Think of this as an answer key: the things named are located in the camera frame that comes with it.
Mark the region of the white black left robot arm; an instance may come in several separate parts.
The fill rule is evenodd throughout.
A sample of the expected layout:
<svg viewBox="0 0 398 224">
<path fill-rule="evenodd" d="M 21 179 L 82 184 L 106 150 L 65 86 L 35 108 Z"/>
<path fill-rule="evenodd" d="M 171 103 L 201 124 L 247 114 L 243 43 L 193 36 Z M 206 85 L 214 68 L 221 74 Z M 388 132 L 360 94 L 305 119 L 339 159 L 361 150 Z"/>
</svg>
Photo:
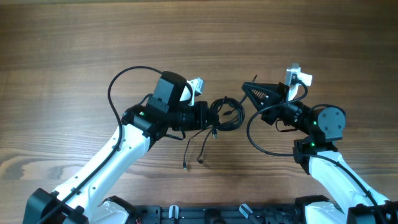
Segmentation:
<svg viewBox="0 0 398 224">
<path fill-rule="evenodd" d="M 28 198 L 23 222 L 135 223 L 134 206 L 105 195 L 158 140 L 170 136 L 168 129 L 185 133 L 218 123 L 207 102 L 195 101 L 204 88 L 201 78 L 162 72 L 154 92 L 118 118 L 111 139 L 83 168 L 52 192 L 37 189 Z"/>
</svg>

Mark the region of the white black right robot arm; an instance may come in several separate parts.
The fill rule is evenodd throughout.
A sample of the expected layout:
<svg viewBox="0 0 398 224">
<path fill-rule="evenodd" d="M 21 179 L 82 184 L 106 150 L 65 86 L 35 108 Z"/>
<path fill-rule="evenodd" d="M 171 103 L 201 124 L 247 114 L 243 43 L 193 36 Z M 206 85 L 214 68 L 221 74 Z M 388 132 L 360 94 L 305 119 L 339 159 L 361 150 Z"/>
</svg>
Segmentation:
<svg viewBox="0 0 398 224">
<path fill-rule="evenodd" d="M 306 134 L 296 139 L 290 157 L 327 189 L 297 198 L 295 223 L 397 223 L 397 202 L 375 191 L 345 162 L 335 145 L 343 138 L 346 113 L 335 105 L 308 107 L 303 96 L 289 98 L 289 85 L 246 82 L 242 89 L 269 125 L 278 121 Z"/>
</svg>

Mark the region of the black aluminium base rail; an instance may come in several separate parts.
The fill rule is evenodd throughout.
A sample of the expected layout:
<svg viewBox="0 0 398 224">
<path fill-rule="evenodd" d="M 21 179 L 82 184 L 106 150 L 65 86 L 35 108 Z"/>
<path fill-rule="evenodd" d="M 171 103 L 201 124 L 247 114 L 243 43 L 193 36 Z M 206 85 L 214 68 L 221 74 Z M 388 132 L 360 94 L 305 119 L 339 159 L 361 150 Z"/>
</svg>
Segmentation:
<svg viewBox="0 0 398 224">
<path fill-rule="evenodd" d="M 135 224 L 211 224 L 211 223 L 305 223 L 304 212 L 295 204 L 169 207 L 136 206 L 130 223 Z"/>
</svg>

